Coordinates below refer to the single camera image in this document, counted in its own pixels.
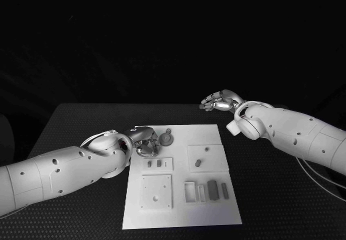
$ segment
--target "table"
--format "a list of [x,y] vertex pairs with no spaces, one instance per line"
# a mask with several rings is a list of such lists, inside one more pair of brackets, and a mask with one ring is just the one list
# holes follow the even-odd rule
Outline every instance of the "table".
[[[79,146],[107,131],[134,126],[218,124],[242,225],[121,230],[128,170],[74,193],[30,205],[0,220],[0,239],[345,239],[346,204],[307,177],[293,156],[261,138],[234,136],[231,112],[199,104],[63,103],[27,158]],[[313,164],[326,175],[323,167]],[[337,193],[335,186],[322,185]]]

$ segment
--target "dark wall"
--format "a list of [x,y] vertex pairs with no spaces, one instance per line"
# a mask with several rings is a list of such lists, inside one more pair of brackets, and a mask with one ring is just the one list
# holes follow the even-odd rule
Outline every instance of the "dark wall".
[[72,10],[9,15],[6,23],[20,28],[0,39],[0,113],[14,131],[17,161],[61,103],[198,107],[229,89],[346,128],[337,7],[236,16],[219,10],[186,19],[166,12],[137,19]]

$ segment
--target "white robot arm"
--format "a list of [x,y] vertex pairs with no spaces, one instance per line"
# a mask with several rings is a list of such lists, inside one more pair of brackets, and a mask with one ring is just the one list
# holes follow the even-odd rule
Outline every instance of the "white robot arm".
[[100,178],[113,178],[130,165],[133,148],[141,157],[154,157],[159,146],[151,127],[136,127],[124,134],[111,130],[89,137],[81,147],[62,148],[0,167],[0,216],[72,193]]
[[245,101],[232,91],[209,95],[200,109],[234,113],[226,129],[252,140],[265,138],[273,146],[346,175],[346,132],[300,112],[274,108],[260,101]]

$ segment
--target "small part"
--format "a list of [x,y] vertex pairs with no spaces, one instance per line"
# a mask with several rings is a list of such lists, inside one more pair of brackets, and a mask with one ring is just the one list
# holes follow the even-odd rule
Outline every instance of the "small part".
[[205,204],[206,203],[206,193],[205,193],[203,185],[198,186],[198,195],[199,195],[199,203]]
[[187,181],[183,183],[183,195],[186,204],[196,203],[196,189],[193,181]]
[[216,201],[221,199],[219,191],[218,191],[218,184],[215,180],[208,181],[208,191],[209,191],[209,199]]
[[222,187],[224,197],[225,197],[225,199],[229,199],[229,192],[228,192],[226,184],[222,183],[221,187]]
[[202,161],[198,159],[195,166],[199,167],[199,166],[200,166],[200,163],[202,163]]
[[167,147],[173,143],[172,130],[167,128],[166,132],[159,137],[160,145]]

